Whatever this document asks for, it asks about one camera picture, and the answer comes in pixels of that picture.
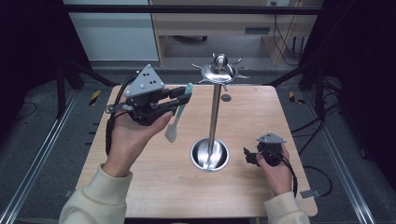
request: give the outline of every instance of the wall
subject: wall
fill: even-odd
[[[147,0],[64,0],[65,4],[147,5]],[[148,13],[70,13],[90,61],[158,61]]]

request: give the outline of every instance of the white spatula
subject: white spatula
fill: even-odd
[[[190,92],[192,92],[192,84],[191,83],[189,83],[186,86],[186,90],[184,91],[184,94],[187,94],[187,93],[190,93]],[[173,143],[176,140],[176,137],[177,137],[177,123],[178,123],[178,120],[180,119],[181,113],[183,112],[185,106],[186,105],[181,105],[181,106],[178,107],[178,111],[176,113],[175,121],[172,124],[168,124],[168,127],[166,128],[165,137],[166,137],[166,139],[168,139],[168,141],[170,143]]]

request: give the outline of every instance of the beige sleeve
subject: beige sleeve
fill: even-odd
[[[124,223],[132,173],[112,177],[98,167],[91,183],[77,189],[64,205],[59,223]]]
[[[264,205],[268,223],[310,223],[306,213],[298,207],[293,192],[278,195]]]

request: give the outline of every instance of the wooden tabletop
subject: wooden tabletop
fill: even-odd
[[[216,138],[230,150],[228,164],[220,171],[207,173],[191,162],[193,143],[209,136],[213,98],[213,85],[195,85],[177,125],[177,140],[169,143],[163,130],[150,140],[132,166],[127,217],[265,217],[262,203],[274,195],[261,168],[246,163],[243,148],[257,151],[257,137],[269,132],[288,141],[285,146],[298,178],[298,192],[310,189],[276,90],[269,86],[227,87],[221,94],[229,94],[232,100],[219,103]],[[114,88],[110,104],[119,89]],[[107,119],[108,114],[104,114],[77,187],[87,185],[98,164],[106,161]],[[309,216],[318,212],[313,198],[303,199],[298,193],[297,203]]]

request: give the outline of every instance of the hand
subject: hand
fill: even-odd
[[[110,153],[103,171],[114,177],[127,176],[151,137],[162,131],[172,116],[173,112],[167,112],[150,126],[142,126],[134,122],[128,114],[117,117],[112,133]]]
[[[289,160],[289,152],[283,144],[282,152],[283,156]],[[291,172],[285,163],[281,162],[278,166],[270,166],[260,153],[257,153],[256,158],[275,196],[291,191]]]

